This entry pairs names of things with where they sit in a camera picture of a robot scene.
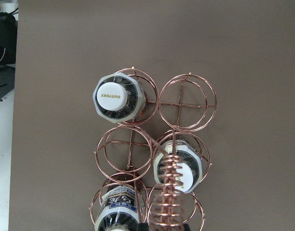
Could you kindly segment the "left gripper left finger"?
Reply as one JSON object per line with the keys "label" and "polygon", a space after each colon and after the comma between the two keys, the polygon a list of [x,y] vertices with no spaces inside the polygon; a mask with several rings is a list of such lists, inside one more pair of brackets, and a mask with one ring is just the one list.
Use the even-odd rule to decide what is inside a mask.
{"label": "left gripper left finger", "polygon": [[137,231],[149,231],[149,224],[148,223],[139,223],[137,225]]}

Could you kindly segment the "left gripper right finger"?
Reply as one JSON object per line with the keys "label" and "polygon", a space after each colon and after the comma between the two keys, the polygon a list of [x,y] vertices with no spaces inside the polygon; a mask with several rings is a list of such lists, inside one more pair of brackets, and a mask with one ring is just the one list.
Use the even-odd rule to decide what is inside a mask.
{"label": "left gripper right finger", "polygon": [[190,226],[186,223],[183,224],[184,231],[191,231]]}

